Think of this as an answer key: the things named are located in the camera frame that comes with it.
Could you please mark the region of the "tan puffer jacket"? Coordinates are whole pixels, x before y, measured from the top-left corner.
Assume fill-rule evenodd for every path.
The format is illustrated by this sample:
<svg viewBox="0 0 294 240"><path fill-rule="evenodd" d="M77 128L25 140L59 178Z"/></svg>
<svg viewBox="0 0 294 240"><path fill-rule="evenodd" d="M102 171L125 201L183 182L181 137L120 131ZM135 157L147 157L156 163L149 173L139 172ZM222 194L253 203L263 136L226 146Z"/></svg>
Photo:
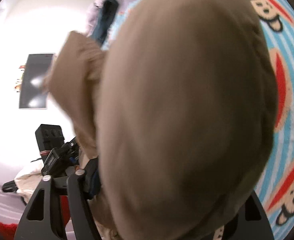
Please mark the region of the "tan puffer jacket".
<svg viewBox="0 0 294 240"><path fill-rule="evenodd" d="M142 0L102 51L71 32L46 87L98 157L95 220L122 239L201 239L250 196L277 85L249 0Z"/></svg>

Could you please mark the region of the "monkey print striped blanket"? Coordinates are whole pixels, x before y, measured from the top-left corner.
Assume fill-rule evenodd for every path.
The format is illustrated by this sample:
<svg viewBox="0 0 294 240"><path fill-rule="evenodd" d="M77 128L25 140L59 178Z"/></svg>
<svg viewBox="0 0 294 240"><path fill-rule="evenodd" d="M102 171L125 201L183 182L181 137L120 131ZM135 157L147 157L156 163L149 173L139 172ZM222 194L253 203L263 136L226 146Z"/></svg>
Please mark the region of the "monkey print striped blanket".
<svg viewBox="0 0 294 240"><path fill-rule="evenodd" d="M161 1L171 5L189 0L156 0L156 9ZM275 146L259 194L268 216L268 231L254 231L250 237L285 239L294 227L294 18L279 0L225 0L221 8L229 10L233 5L244 6L244 16L261 21L278 89Z"/></svg>

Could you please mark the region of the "red flower decoration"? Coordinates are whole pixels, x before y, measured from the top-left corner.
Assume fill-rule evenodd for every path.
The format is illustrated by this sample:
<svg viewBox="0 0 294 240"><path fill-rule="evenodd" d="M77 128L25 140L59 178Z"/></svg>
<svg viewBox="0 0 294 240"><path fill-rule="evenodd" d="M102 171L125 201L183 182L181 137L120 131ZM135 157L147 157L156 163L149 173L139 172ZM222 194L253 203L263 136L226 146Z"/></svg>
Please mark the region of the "red flower decoration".
<svg viewBox="0 0 294 240"><path fill-rule="evenodd" d="M16 76L15 76L14 90L17 93L20 93L21 91L21 85L22 85L22 80L24 78L25 69L26 69L26 65L25 64L21 65L15 73Z"/></svg>

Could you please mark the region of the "folded dark blue jeans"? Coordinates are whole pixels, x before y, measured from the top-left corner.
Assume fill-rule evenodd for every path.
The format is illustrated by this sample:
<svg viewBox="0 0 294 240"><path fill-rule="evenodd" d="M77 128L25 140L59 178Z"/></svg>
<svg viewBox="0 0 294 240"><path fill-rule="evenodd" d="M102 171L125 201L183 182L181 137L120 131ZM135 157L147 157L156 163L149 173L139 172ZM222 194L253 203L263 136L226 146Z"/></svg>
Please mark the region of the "folded dark blue jeans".
<svg viewBox="0 0 294 240"><path fill-rule="evenodd" d="M116 16L118 6L119 3L117 0L105 0L99 10L97 24L90 37L100 46L103 45L107 37L108 29Z"/></svg>

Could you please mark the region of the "wall mounted television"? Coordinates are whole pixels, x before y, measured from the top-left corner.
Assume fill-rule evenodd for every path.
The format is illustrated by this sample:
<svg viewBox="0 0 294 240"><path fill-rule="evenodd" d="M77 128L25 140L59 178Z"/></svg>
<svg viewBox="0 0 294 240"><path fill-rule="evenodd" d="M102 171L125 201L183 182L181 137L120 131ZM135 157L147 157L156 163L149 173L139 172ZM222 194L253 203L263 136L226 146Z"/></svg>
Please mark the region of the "wall mounted television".
<svg viewBox="0 0 294 240"><path fill-rule="evenodd" d="M28 55L20 88L20 109L46 108L47 93L43 91L43 84L53 59L54 54Z"/></svg>

